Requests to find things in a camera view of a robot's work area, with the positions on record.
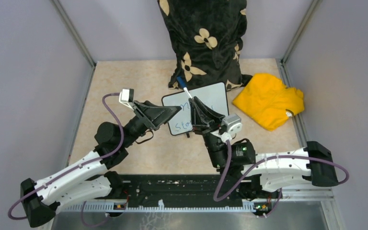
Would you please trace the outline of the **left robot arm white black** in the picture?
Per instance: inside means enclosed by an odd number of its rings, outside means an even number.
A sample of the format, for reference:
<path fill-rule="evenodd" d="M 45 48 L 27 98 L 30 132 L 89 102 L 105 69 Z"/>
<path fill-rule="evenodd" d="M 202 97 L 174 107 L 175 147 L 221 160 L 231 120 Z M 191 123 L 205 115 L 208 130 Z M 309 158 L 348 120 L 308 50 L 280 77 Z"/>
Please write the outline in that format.
<path fill-rule="evenodd" d="M 147 132 L 170 121 L 180 106 L 158 106 L 145 101 L 128 103 L 134 117 L 126 125 L 103 122 L 94 138 L 97 146 L 79 161 L 44 179 L 21 182 L 21 203 L 31 228 L 40 227 L 62 210 L 91 199 L 125 197 L 125 185 L 111 168 L 128 155 L 127 148 Z"/>

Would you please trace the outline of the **blue capped whiteboard marker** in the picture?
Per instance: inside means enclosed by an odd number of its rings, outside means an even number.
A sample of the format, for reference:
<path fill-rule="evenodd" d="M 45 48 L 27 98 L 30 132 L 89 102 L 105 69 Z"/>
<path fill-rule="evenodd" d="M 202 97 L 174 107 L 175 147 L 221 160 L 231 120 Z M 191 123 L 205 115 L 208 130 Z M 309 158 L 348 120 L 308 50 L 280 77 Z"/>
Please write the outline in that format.
<path fill-rule="evenodd" d="M 190 94 L 190 91 L 188 90 L 187 85 L 186 85 L 185 81 L 182 79 L 182 77 L 177 77 L 177 82 L 182 87 L 183 91 L 185 92 L 185 94 L 187 95 L 189 100 L 193 101 L 194 100 L 193 96 Z"/>

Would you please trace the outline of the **small whiteboard black frame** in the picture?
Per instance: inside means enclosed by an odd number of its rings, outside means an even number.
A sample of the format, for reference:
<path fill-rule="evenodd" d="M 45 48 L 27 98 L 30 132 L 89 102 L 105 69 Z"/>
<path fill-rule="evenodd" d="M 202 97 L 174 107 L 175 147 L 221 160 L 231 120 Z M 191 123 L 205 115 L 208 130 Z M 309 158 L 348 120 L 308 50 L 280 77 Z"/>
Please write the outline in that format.
<path fill-rule="evenodd" d="M 189 91 L 199 98 L 206 106 L 223 115 L 229 114 L 225 84 L 222 82 Z M 163 96 L 164 106 L 180 106 L 181 110 L 168 122 L 170 134 L 177 136 L 192 131 L 190 104 L 185 92 L 177 92 Z"/>

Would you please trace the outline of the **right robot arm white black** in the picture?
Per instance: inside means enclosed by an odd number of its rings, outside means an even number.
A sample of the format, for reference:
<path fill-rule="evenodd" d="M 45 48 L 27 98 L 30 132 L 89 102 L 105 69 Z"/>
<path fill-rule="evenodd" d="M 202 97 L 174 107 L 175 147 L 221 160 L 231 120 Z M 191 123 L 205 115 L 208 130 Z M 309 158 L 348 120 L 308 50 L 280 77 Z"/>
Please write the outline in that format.
<path fill-rule="evenodd" d="M 237 114 L 223 115 L 212 110 L 197 98 L 189 99 L 193 132 L 201 135 L 212 166 L 221 174 L 218 188 L 227 176 L 236 178 L 238 187 L 246 178 L 257 178 L 251 183 L 251 193 L 264 197 L 282 187 L 312 184 L 333 187 L 340 184 L 336 163 L 331 152 L 317 141 L 308 141 L 297 150 L 257 153 L 250 140 L 230 141 L 242 130 Z"/>

